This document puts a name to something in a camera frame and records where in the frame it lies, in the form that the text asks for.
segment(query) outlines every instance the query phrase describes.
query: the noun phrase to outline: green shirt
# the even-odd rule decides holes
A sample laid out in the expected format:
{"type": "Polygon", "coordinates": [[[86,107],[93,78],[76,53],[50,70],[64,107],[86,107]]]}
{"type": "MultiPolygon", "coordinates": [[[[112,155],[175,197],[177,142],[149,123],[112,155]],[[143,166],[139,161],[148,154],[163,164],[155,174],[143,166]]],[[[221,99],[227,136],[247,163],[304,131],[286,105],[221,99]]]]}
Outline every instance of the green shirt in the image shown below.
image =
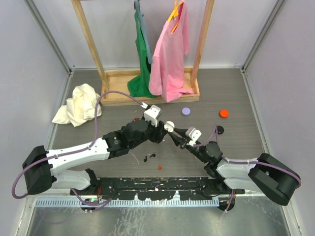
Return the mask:
{"type": "Polygon", "coordinates": [[[141,28],[139,26],[138,13],[134,14],[134,18],[136,20],[136,29],[137,29],[137,39],[136,45],[140,60],[140,71],[141,74],[132,80],[130,80],[127,84],[130,95],[133,97],[150,97],[156,98],[156,96],[152,95],[149,91],[149,80],[150,80],[150,71],[151,65],[147,60],[147,49],[143,39],[143,35],[141,32],[141,28]]]}

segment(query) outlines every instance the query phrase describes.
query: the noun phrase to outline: orange bottle cap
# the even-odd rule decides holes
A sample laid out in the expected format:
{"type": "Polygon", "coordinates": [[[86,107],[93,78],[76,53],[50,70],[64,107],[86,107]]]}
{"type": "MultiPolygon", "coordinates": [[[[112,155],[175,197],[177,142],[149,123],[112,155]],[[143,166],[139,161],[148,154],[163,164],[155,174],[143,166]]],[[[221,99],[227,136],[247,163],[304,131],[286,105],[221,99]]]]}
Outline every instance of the orange bottle cap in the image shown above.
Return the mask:
{"type": "Polygon", "coordinates": [[[227,110],[221,110],[220,111],[220,117],[227,118],[228,117],[228,111],[227,110]]]}

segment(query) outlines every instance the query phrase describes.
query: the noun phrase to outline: hanger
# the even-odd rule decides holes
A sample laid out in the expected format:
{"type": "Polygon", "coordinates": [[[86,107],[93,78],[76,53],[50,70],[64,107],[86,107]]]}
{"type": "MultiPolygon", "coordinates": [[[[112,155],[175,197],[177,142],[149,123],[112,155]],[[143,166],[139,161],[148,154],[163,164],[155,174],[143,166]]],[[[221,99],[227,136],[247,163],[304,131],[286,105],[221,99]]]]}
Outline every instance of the hanger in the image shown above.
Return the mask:
{"type": "Polygon", "coordinates": [[[171,15],[169,16],[168,18],[168,22],[171,22],[171,20],[174,18],[174,17],[177,17],[179,15],[178,13],[178,8],[180,7],[180,5],[182,5],[184,2],[181,1],[178,5],[177,5],[177,0],[175,0],[175,4],[174,4],[174,10],[172,11],[171,15]]]}
{"type": "Polygon", "coordinates": [[[133,7],[136,10],[136,12],[138,13],[138,17],[139,17],[139,21],[140,21],[140,28],[142,31],[144,43],[146,44],[148,63],[152,64],[152,54],[151,54],[151,50],[150,50],[150,46],[149,46],[149,42],[148,42],[146,27],[144,25],[143,18],[142,18],[143,14],[140,11],[140,2],[139,1],[140,0],[135,0],[133,3],[133,7]]]}
{"type": "MultiPolygon", "coordinates": [[[[180,7],[180,5],[182,5],[184,2],[181,1],[178,5],[177,5],[177,0],[175,0],[175,4],[174,4],[174,10],[171,13],[171,15],[168,18],[168,22],[170,22],[174,17],[177,17],[179,15],[178,9],[180,7]]],[[[171,33],[174,33],[174,31],[176,30],[177,26],[179,24],[179,21],[176,22],[174,28],[172,29],[171,33]]]]}

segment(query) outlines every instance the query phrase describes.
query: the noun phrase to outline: gray tabletop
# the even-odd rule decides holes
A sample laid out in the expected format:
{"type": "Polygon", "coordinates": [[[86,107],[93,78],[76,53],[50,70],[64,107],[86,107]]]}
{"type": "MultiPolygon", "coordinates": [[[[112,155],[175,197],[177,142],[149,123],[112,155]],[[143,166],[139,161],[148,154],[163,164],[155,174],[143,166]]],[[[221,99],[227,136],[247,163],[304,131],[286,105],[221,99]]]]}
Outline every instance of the gray tabletop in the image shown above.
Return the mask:
{"type": "MultiPolygon", "coordinates": [[[[76,70],[72,78],[68,97],[75,86],[87,83],[97,93],[101,91],[101,80],[94,70],[76,70]]],[[[239,69],[200,69],[198,72],[200,101],[189,103],[158,104],[162,109],[160,120],[171,120],[178,128],[194,126],[202,132],[199,139],[205,141],[217,123],[224,127],[220,135],[220,148],[224,155],[233,159],[259,157],[263,152],[258,128],[239,69]],[[181,110],[189,107],[191,114],[183,116],[181,110]],[[219,111],[226,109],[229,117],[222,119],[219,111]]],[[[139,106],[102,107],[98,118],[99,137],[119,130],[135,117],[142,117],[139,106]]],[[[88,121],[74,128],[71,124],[58,125],[53,148],[66,148],[90,142],[94,137],[94,122],[88,121]]],[[[160,144],[150,141],[131,150],[127,155],[106,161],[86,163],[72,168],[91,168],[98,177],[205,177],[204,164],[187,150],[177,148],[169,136],[160,144]],[[146,155],[156,157],[144,162],[146,155]]]]}

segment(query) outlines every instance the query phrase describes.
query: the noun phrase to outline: white wall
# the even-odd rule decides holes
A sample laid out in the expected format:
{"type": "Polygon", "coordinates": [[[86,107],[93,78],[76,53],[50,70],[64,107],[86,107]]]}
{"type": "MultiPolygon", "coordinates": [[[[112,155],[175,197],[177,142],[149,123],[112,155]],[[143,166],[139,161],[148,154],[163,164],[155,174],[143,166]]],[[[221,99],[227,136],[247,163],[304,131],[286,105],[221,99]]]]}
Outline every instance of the white wall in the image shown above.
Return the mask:
{"type": "MultiPolygon", "coordinates": [[[[48,140],[66,70],[24,1],[1,1],[0,29],[0,234],[9,236],[23,207],[12,183],[33,147],[48,140]]],[[[17,193],[25,189],[22,179],[17,193]]]]}
{"type": "MultiPolygon", "coordinates": [[[[95,68],[71,0],[34,0],[68,64],[95,68]]],[[[201,60],[202,67],[242,66],[276,0],[216,0],[201,60]]],[[[141,0],[151,50],[174,0],[141,0]]],[[[187,0],[193,65],[206,0],[187,0]]],[[[103,66],[137,67],[133,0],[83,1],[103,66]]]]}
{"type": "Polygon", "coordinates": [[[248,68],[269,147],[302,178],[294,193],[303,235],[314,235],[315,1],[287,1],[248,68]]]}

